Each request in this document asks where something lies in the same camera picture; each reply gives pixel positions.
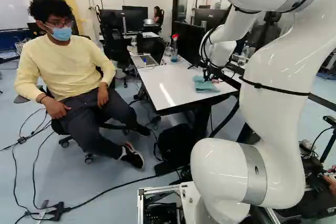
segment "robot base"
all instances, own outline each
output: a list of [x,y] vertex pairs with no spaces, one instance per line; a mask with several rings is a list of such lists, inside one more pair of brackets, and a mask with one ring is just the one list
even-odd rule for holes
[[[181,200],[187,224],[218,224],[208,213],[205,204],[193,182],[180,184]],[[246,217],[249,205],[226,201],[221,204],[221,212],[226,219],[220,224],[236,224]]]

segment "black backpack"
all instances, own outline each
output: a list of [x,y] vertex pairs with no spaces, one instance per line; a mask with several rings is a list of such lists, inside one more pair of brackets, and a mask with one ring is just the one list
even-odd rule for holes
[[[179,124],[164,130],[154,144],[154,156],[159,161],[165,161],[173,166],[190,163],[191,151],[195,145],[195,134],[188,124]],[[156,156],[159,149],[162,159]]]

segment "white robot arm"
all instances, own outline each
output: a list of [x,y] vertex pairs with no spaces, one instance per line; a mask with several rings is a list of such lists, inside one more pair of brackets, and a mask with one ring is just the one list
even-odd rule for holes
[[247,145],[207,138],[193,148],[194,184],[209,215],[223,224],[241,222],[250,204],[285,209],[301,200],[305,178],[298,120],[318,69],[336,48],[334,0],[229,1],[234,7],[226,23],[206,36],[200,49],[218,66],[234,50],[232,41],[253,24],[255,14],[247,13],[297,13],[292,29],[258,50],[246,66],[240,110],[261,141]]

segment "chair wheel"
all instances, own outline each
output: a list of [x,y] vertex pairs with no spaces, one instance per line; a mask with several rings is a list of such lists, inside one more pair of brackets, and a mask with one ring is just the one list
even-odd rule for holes
[[85,156],[84,162],[89,165],[93,162],[93,156],[91,154],[88,154]]
[[122,129],[122,134],[124,134],[124,136],[127,136],[128,134],[130,134],[130,130]]
[[61,143],[61,146],[62,146],[63,148],[67,148],[67,147],[69,147],[69,142],[68,142],[68,141],[63,142],[63,143]]

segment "dark gray pants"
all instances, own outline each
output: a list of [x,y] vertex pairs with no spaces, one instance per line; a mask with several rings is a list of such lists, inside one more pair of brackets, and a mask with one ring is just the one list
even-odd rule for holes
[[102,109],[98,107],[97,95],[98,88],[62,100],[71,110],[59,121],[84,152],[118,159],[122,154],[121,146],[103,137],[99,125],[113,118],[136,129],[136,113],[114,89],[109,89],[109,102]]

